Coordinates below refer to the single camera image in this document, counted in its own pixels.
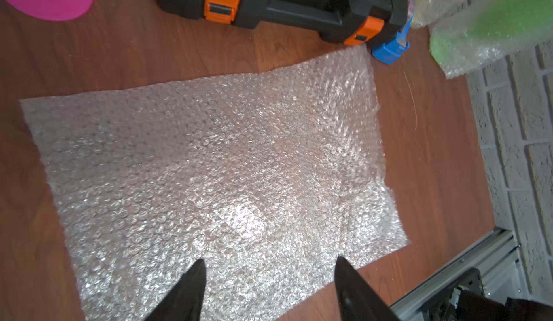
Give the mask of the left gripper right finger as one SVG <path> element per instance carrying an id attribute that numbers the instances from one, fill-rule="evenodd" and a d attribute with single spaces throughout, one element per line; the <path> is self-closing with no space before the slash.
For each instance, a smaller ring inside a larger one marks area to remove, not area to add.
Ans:
<path id="1" fill-rule="evenodd" d="M 400 320 L 343 256 L 336 259 L 334 284 L 342 321 Z"/>

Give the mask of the bubble wrap stack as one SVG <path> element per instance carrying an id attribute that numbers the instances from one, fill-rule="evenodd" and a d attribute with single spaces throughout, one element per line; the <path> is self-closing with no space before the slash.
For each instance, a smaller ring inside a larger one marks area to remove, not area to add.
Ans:
<path id="1" fill-rule="evenodd" d="M 203 320 L 276 320 L 408 244 L 364 47 L 21 106 L 88 320 L 144 319 L 197 259 Z"/>

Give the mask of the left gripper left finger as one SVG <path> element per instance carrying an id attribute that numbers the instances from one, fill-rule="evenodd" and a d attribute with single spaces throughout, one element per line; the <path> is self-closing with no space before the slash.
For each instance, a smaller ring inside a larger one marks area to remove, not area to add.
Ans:
<path id="1" fill-rule="evenodd" d="M 146 321 L 199 321 L 201 318 L 207 271 L 203 259 L 198 259 L 181 275 Z"/>

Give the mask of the green plastic wine glass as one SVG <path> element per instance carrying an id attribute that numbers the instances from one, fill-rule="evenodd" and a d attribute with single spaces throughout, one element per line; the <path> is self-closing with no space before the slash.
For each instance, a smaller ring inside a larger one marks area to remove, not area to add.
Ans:
<path id="1" fill-rule="evenodd" d="M 534 40 L 552 31 L 552 0 L 483 0 L 434 26 L 430 52 L 443 63 L 496 44 Z"/>

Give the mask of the blue tape dispenser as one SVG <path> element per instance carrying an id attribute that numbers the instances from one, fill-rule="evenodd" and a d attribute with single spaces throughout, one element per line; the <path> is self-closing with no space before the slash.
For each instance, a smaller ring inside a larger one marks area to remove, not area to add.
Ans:
<path id="1" fill-rule="evenodd" d="M 372 49 L 372 56 L 378 61 L 390 65 L 402 56 L 410 47 L 407 41 L 408 31 L 413 21 L 416 10 L 416 0 L 408 0 L 407 22 L 397 33 L 393 40 L 377 48 Z"/>

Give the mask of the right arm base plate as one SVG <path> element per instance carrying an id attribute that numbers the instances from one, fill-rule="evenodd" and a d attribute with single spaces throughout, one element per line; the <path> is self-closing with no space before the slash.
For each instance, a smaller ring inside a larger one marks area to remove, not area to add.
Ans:
<path id="1" fill-rule="evenodd" d="M 424 320 L 459 320 L 457 307 L 462 292 L 485 296 L 480 271 L 470 268 L 434 294 L 421 308 Z"/>

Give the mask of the black plastic tool case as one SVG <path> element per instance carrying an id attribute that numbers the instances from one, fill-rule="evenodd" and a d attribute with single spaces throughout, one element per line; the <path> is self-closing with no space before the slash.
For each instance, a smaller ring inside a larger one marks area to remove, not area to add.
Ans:
<path id="1" fill-rule="evenodd" d="M 409 0 L 156 0 L 171 14 L 254 29 L 261 22 L 312 30 L 322 40 L 370 47 L 392 41 L 408 22 Z"/>

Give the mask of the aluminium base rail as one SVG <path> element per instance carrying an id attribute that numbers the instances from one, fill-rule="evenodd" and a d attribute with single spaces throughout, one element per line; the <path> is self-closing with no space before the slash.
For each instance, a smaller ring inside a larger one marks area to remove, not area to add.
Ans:
<path id="1" fill-rule="evenodd" d="M 395 302 L 391 310 L 400 320 L 459 320 L 464 292 L 502 305 L 508 299 L 529 297 L 521 246 L 512 231 L 494 229 Z"/>

